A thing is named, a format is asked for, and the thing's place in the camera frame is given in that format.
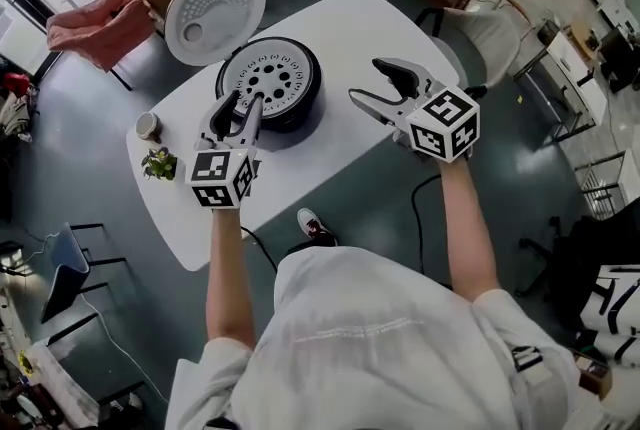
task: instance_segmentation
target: tabletop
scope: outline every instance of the tabletop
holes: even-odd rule
[[[571,82],[595,123],[600,126],[604,122],[604,116],[607,111],[605,89],[601,87],[595,78],[578,87],[577,82],[587,76],[589,67],[582,60],[575,46],[571,44],[566,35],[560,32],[551,41],[547,52]]]
[[[278,134],[263,130],[256,159],[258,176],[242,203],[242,224],[257,230],[300,198],[333,177],[388,137],[383,126],[350,100],[350,88],[390,99],[399,96],[371,64],[396,57],[425,66],[446,84],[458,75],[431,39],[385,0],[323,0],[256,35],[281,36],[309,47],[323,70],[321,89],[300,130]],[[145,179],[140,162],[150,145],[135,129],[127,149],[140,194],[160,234],[178,261],[197,270],[209,261],[210,209],[202,208],[184,184],[184,159],[193,154],[203,113],[215,102],[215,81],[222,62],[187,80],[151,111],[163,124],[162,142],[180,160],[173,182]]]

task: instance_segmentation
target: white lid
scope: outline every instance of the white lid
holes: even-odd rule
[[[215,64],[244,46],[260,24],[265,0],[171,0],[169,50],[192,66]]]

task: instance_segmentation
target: shiny floor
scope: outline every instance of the shiny floor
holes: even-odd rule
[[[268,26],[318,0],[268,0],[262,26]],[[390,0],[408,16],[422,0]],[[469,59],[471,71],[477,59]],[[103,222],[104,231],[79,231],[96,259],[125,256],[127,263],[95,267],[87,284],[108,282],[88,293],[112,337],[142,366],[165,397],[176,361],[197,361],[206,342],[204,302],[207,270],[183,269],[156,230],[131,174],[125,134],[137,116],[196,71],[173,60],[166,45],[152,37],[124,59],[119,72],[133,92],[110,74],[75,55],[65,55],[42,82],[34,142],[23,148],[14,175],[14,225],[0,232],[39,250],[19,226],[44,237],[64,222]],[[482,103],[482,137],[471,159],[480,201],[493,238],[499,275],[513,292],[526,285],[542,264],[518,249],[527,235],[549,243],[551,215],[566,228],[585,212],[572,169],[562,151],[545,145],[549,124],[519,87],[506,80]],[[413,188],[435,172],[392,143],[383,143],[311,193],[300,205],[313,208],[342,244],[368,248],[418,269],[418,237],[411,210]],[[446,231],[440,186],[417,197],[425,238],[427,274],[447,282]],[[257,230],[270,253],[281,258],[305,237],[291,208]],[[261,332],[273,312],[274,272],[260,250],[247,243],[256,328]],[[53,272],[46,257],[29,263],[26,281],[8,278],[10,292],[27,332],[36,341],[92,310],[81,298],[47,324],[39,323]],[[525,310],[558,339],[565,340],[542,293],[523,300]],[[141,373],[108,340],[94,320],[54,345],[63,365],[91,395],[99,398],[141,379]],[[161,428],[165,403],[141,389],[149,428]]]

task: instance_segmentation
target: person's right arm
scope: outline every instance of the person's right arm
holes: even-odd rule
[[[439,162],[453,291],[473,302],[500,288],[489,231],[464,159]]]

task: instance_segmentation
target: blue chair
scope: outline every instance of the blue chair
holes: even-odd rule
[[[87,277],[89,277],[91,273],[92,266],[126,261],[125,258],[87,261],[85,253],[89,252],[89,249],[80,247],[73,231],[95,227],[104,226],[103,224],[84,224],[78,226],[65,224],[56,237],[53,250],[51,251],[51,261],[56,268],[56,273],[53,278],[49,297],[42,308],[41,323],[49,321],[57,314],[71,307],[79,294],[107,286],[106,282],[101,282],[93,286],[87,286],[86,288],[82,287],[84,281],[87,280]]]

